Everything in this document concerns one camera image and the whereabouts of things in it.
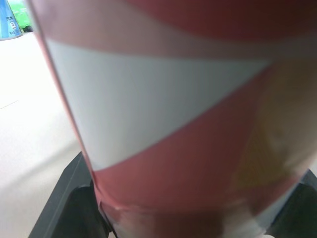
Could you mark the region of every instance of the red and white striped cylinder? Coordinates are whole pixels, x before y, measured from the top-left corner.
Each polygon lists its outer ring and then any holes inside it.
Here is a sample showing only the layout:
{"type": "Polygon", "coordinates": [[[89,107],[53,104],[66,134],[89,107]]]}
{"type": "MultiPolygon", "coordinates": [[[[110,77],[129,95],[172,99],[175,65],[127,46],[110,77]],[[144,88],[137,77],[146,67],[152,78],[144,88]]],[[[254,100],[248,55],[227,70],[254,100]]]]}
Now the red and white striped cylinder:
{"type": "Polygon", "coordinates": [[[253,238],[317,152],[314,0],[30,0],[120,238],[253,238]]]}

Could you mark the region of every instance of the red stripe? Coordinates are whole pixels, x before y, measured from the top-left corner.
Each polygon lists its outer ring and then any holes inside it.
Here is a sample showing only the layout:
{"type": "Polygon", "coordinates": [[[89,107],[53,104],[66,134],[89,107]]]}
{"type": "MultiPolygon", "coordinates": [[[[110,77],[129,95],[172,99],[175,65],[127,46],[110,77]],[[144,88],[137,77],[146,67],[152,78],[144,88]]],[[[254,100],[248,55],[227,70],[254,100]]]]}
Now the red stripe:
{"type": "Polygon", "coordinates": [[[311,29],[315,0],[126,0],[149,15],[206,37],[264,40],[311,29]]]}
{"type": "Polygon", "coordinates": [[[313,34],[261,43],[218,41],[182,31],[122,0],[31,2],[46,38],[100,52],[222,59],[316,56],[317,36],[313,34]]]}
{"type": "Polygon", "coordinates": [[[96,171],[102,201],[169,212],[223,204],[253,128],[264,75],[154,146],[96,171]]]}

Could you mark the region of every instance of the white surface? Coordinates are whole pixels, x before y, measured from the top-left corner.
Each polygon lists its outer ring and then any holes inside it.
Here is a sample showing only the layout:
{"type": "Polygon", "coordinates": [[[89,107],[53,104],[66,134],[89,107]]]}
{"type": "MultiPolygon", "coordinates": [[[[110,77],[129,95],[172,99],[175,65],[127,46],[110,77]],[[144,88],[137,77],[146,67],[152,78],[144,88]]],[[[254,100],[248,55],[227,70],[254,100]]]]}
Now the white surface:
{"type": "Polygon", "coordinates": [[[269,65],[48,46],[94,170],[155,144],[269,65]]]}
{"type": "Polygon", "coordinates": [[[25,238],[80,147],[35,36],[0,52],[0,237],[25,238]]]}

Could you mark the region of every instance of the diagonal stripe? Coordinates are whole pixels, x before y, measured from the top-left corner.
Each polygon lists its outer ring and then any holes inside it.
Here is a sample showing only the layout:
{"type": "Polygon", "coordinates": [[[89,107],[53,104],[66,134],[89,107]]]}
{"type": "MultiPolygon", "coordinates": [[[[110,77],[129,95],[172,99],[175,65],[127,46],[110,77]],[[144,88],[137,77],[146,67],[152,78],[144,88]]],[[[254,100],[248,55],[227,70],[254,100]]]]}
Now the diagonal stripe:
{"type": "Polygon", "coordinates": [[[125,57],[53,41],[48,46],[94,170],[173,133],[268,65],[125,57]]]}
{"type": "Polygon", "coordinates": [[[118,209],[133,204],[136,210],[161,212],[204,211],[228,202],[226,193],[253,128],[267,74],[155,145],[95,171],[104,202],[118,209]]]}

